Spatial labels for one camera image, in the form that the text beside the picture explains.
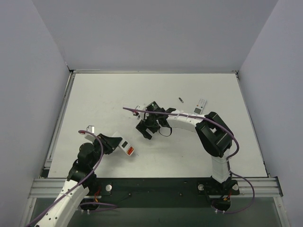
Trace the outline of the long white remote control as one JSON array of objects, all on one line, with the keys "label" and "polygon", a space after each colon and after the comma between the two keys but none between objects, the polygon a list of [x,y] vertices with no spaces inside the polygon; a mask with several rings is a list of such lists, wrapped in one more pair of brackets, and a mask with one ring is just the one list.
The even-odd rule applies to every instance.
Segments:
[{"label": "long white remote control", "polygon": [[126,153],[127,154],[127,150],[130,148],[130,147],[133,147],[133,145],[126,139],[126,137],[124,137],[121,133],[119,133],[119,132],[115,132],[114,134],[113,134],[113,137],[117,137],[117,138],[121,138],[122,140],[119,142],[119,145],[118,145],[118,147],[124,152],[124,153]]}]

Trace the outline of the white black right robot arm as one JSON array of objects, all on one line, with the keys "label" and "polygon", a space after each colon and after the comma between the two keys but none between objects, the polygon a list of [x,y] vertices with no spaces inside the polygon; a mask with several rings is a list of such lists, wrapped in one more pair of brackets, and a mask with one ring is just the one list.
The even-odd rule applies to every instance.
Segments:
[{"label": "white black right robot arm", "polygon": [[212,178],[224,183],[231,177],[228,159],[234,135],[217,113],[190,114],[175,108],[164,109],[153,101],[137,106],[133,115],[139,120],[136,129],[148,140],[161,128],[168,128],[170,133],[174,128],[195,132],[204,150],[211,155]]}]

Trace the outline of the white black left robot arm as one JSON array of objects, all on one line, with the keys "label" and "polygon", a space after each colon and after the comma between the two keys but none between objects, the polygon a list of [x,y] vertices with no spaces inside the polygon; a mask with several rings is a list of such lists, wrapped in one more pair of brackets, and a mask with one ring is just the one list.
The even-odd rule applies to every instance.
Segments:
[{"label": "white black left robot arm", "polygon": [[100,209],[101,211],[117,208],[114,204],[97,201],[82,203],[82,200],[87,194],[101,191],[97,183],[95,170],[99,166],[103,155],[112,153],[119,147],[123,138],[116,133],[113,137],[101,133],[95,135],[85,130],[80,130],[78,133],[84,135],[89,142],[79,147],[77,159],[74,161],[55,201],[28,223],[28,227],[66,227],[79,206],[106,206]]}]

